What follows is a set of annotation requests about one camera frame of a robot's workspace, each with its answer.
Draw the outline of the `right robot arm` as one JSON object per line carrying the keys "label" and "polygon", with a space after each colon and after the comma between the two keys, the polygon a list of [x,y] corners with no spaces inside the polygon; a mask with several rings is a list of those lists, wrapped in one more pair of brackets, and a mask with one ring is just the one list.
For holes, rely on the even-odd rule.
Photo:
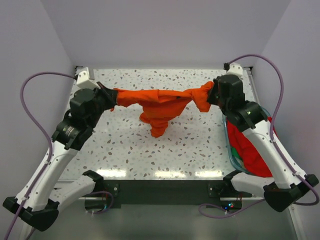
{"label": "right robot arm", "polygon": [[236,75],[219,76],[208,93],[208,103],[218,106],[226,119],[252,143],[269,168],[271,177],[259,177],[238,170],[224,177],[223,192],[238,192],[264,198],[282,212],[312,190],[319,180],[306,174],[285,150],[262,107],[245,99],[243,82]]}

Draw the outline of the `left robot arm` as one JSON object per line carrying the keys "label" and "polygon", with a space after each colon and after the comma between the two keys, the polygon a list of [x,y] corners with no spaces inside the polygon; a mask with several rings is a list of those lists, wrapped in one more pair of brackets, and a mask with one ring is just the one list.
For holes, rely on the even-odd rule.
{"label": "left robot arm", "polygon": [[59,213],[78,198],[99,196],[104,190],[104,178],[87,170],[70,185],[55,190],[55,185],[69,162],[92,136],[100,117],[117,104],[118,92],[100,86],[83,88],[74,93],[69,109],[57,125],[48,151],[39,167],[16,195],[7,197],[3,207],[34,229],[44,232]]}

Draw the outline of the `orange t shirt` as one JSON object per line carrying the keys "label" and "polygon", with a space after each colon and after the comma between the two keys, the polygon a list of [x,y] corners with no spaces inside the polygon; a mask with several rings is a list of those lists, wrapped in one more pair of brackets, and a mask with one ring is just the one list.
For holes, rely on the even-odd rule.
{"label": "orange t shirt", "polygon": [[116,89],[116,104],[129,107],[138,104],[142,107],[139,119],[149,124],[151,135],[161,137],[169,126],[169,121],[180,116],[190,102],[194,102],[201,113],[207,113],[211,105],[207,102],[209,91],[214,83],[208,81],[200,88],[184,91],[176,90],[125,90]]}

